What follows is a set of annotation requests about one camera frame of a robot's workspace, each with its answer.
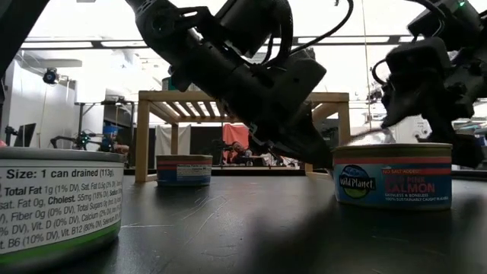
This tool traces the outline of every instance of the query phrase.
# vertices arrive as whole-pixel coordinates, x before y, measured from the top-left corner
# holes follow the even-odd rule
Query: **camera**
[[[59,75],[56,68],[48,68],[46,73],[44,73],[43,81],[46,84],[58,84]]]

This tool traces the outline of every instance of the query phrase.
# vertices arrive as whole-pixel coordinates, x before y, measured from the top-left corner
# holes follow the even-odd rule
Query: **tin can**
[[[122,155],[0,149],[0,273],[39,272],[116,239]]]
[[[158,186],[208,186],[211,155],[158,155]]]
[[[333,152],[336,199],[386,209],[449,209],[451,145],[345,146]]]

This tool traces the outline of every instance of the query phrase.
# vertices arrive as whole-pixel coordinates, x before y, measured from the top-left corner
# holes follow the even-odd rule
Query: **wild planet salmon can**
[[[451,145],[436,143],[338,147],[333,152],[336,199],[385,209],[449,209]]]

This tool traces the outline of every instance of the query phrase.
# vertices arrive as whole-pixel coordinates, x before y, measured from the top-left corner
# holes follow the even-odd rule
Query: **monitor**
[[[36,129],[35,123],[21,126],[18,130],[14,147],[26,147],[26,148],[30,147],[30,142],[32,141],[33,132],[35,129]]]

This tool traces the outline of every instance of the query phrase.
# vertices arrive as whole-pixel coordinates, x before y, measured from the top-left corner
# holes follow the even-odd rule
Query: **black table surface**
[[[455,181],[451,210],[401,212],[338,204],[306,177],[133,181],[118,240],[51,273],[487,273],[486,183]]]

